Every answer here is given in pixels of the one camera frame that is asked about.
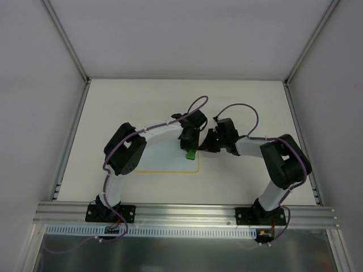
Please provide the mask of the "green whiteboard eraser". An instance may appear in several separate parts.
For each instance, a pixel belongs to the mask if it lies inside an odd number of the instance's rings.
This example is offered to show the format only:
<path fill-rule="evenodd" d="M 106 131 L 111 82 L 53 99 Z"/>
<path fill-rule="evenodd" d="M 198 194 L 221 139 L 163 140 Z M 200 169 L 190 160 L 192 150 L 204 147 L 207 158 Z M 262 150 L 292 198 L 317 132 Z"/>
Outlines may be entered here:
<path fill-rule="evenodd" d="M 186 153 L 186 158 L 188 160 L 195 160 L 196 158 L 196 150 L 188 150 Z"/>

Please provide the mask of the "yellow framed small whiteboard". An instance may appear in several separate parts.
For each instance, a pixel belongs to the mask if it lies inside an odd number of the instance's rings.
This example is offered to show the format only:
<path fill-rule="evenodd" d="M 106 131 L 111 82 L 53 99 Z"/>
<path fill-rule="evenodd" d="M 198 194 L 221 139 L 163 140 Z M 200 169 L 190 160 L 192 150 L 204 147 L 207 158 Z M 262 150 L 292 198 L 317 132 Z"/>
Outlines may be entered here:
<path fill-rule="evenodd" d="M 178 136 L 171 133 L 146 135 L 146 147 L 136 168 L 139 173 L 197 173 L 199 158 L 187 159 Z"/>

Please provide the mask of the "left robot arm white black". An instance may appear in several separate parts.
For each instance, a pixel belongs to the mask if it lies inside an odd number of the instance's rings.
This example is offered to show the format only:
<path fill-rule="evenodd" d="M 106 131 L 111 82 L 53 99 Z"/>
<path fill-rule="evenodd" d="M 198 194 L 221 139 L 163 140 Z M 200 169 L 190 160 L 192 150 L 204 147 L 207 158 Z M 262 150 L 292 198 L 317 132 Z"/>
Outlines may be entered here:
<path fill-rule="evenodd" d="M 108 198 L 111 192 L 108 180 L 112 175 L 125 176 L 133 172 L 148 146 L 168 138 L 177 138 L 180 149 L 186 152 L 186 159 L 195 160 L 200 132 L 208 123 L 207 117 L 200 110 L 185 114 L 176 113 L 171 117 L 171 121 L 143 129 L 137 129 L 128 122 L 118 128 L 104 148 L 103 170 L 107 172 L 107 176 L 102 192 L 88 205 L 87 222 L 114 223 L 121 222 L 121 218 L 127 223 L 132 221 L 132 216 L 127 212 L 133 211 L 135 207 L 122 205 L 120 200 L 112 204 Z"/>

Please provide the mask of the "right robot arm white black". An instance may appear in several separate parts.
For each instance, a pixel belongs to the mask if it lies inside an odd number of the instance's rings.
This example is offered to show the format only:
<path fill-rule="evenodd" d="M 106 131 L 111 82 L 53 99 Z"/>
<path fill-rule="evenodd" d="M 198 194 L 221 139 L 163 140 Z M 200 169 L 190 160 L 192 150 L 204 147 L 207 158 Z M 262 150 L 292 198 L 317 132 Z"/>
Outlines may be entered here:
<path fill-rule="evenodd" d="M 286 225 L 282 203 L 293 189 L 306 182 L 312 171 L 311 163 L 293 137 L 289 134 L 277 138 L 239 135 L 233 121 L 225 118 L 208 130 L 199 150 L 218 153 L 223 148 L 235 156 L 262 158 L 270 178 L 251 207 L 235 208 L 236 224 Z"/>

